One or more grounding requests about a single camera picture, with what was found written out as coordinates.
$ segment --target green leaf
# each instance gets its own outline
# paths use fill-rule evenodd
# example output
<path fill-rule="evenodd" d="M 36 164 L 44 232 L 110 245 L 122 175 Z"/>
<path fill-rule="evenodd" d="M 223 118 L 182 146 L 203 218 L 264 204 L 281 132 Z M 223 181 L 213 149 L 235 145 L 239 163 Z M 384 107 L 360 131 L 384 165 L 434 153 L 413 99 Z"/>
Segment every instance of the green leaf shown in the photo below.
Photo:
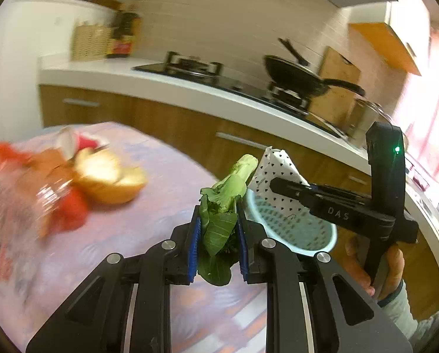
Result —
<path fill-rule="evenodd" d="M 203 235 L 210 222 L 210 216 L 208 215 L 208 198 L 206 195 L 202 195 L 200 199 L 200 221 Z"/>
<path fill-rule="evenodd" d="M 245 180 L 237 174 L 229 175 L 223 184 L 215 188 L 202 188 L 200 194 L 208 197 L 210 212 L 230 212 L 233 207 L 234 198 L 238 195 L 244 196 L 247 186 Z"/>
<path fill-rule="evenodd" d="M 225 214 L 209 213 L 209 224 L 203 235 L 203 244 L 210 254 L 216 255 L 226 244 L 237 221 L 237 214 L 228 212 Z"/>
<path fill-rule="evenodd" d="M 198 274 L 210 284 L 221 287 L 231 280 L 230 261 L 223 254 L 210 256 L 205 248 L 200 245 L 198 249 Z"/>
<path fill-rule="evenodd" d="M 224 260 L 225 263 L 227 263 L 229 265 L 230 268 L 234 264 L 239 262 L 239 254 L 237 252 L 235 252 L 235 253 L 220 252 L 216 256 L 221 256 L 221 258 Z"/>
<path fill-rule="evenodd" d="M 220 184 L 223 184 L 226 179 L 228 179 L 228 177 L 230 175 L 239 175 L 240 178 L 242 180 L 244 180 L 244 183 L 246 183 L 248 177 L 251 175 L 251 173 L 257 168 L 257 164 L 259 163 L 259 161 L 257 160 L 256 157 L 249 155 L 249 154 L 245 154 L 241 157 L 241 159 L 239 159 L 233 166 L 233 168 L 231 168 L 231 171 L 229 173 L 229 175 L 227 177 L 225 177 L 222 181 L 217 182 L 216 184 L 213 185 L 213 188 L 218 187 Z"/>

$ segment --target plastic basket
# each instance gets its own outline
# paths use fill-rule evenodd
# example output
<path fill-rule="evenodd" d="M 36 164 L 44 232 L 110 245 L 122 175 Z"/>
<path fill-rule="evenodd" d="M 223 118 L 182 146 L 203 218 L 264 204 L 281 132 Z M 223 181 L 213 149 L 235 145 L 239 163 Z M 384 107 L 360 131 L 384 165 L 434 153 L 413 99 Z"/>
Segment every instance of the plastic basket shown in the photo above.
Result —
<path fill-rule="evenodd" d="M 337 241 L 335 224 L 317 218 L 305 207 L 286 217 L 250 189 L 246 192 L 246 217 L 264 226 L 268 237 L 286 245 L 291 251 L 314 256 L 329 252 Z"/>

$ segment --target frying pan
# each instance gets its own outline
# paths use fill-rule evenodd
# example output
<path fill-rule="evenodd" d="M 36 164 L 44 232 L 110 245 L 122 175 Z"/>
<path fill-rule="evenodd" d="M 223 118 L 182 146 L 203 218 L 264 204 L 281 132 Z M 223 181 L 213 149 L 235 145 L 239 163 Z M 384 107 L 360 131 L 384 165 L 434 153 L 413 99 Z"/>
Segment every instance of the frying pan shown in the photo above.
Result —
<path fill-rule="evenodd" d="M 291 45 L 289 39 L 278 39 L 297 59 L 298 63 L 274 55 L 264 56 L 268 75 L 281 88 L 297 93 L 301 98 L 312 98 L 326 94 L 330 86 L 343 87 L 362 97 L 365 91 L 357 84 L 341 79 L 322 79 L 305 67 L 309 65 Z"/>

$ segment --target gas stove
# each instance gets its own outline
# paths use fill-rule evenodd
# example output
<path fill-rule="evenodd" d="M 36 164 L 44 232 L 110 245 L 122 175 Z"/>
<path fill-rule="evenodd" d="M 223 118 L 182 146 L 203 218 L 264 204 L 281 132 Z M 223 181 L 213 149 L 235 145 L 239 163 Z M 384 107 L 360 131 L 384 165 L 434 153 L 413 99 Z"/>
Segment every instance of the gas stove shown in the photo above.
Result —
<path fill-rule="evenodd" d="M 225 77 L 221 75 L 223 64 L 219 62 L 202 62 L 198 57 L 185 57 L 169 51 L 163 63 L 135 66 L 133 70 L 185 79 L 228 91 L 299 118 L 337 138 L 341 137 L 341 134 L 332 126 L 329 127 L 325 121 L 317 124 L 315 119 L 311 121 L 307 118 L 310 100 L 302 99 L 294 91 L 283 89 L 274 82 L 270 82 L 264 90 L 237 79 Z"/>

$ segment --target human hand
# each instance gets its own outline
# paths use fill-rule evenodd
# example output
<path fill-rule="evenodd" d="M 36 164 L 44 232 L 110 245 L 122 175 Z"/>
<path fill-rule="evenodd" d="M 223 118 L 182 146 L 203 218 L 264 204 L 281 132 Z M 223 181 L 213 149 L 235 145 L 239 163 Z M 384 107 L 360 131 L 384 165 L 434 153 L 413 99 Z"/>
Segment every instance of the human hand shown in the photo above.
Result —
<path fill-rule="evenodd" d="M 346 255 L 343 258 L 342 266 L 370 296 L 374 296 L 375 289 L 371 286 L 371 279 L 357 261 L 357 249 L 357 238 L 347 242 L 345 245 Z M 386 259 L 388 260 L 389 271 L 378 300 L 386 298 L 397 289 L 402 280 L 402 272 L 404 271 L 404 256 L 397 244 L 389 247 L 386 252 Z"/>

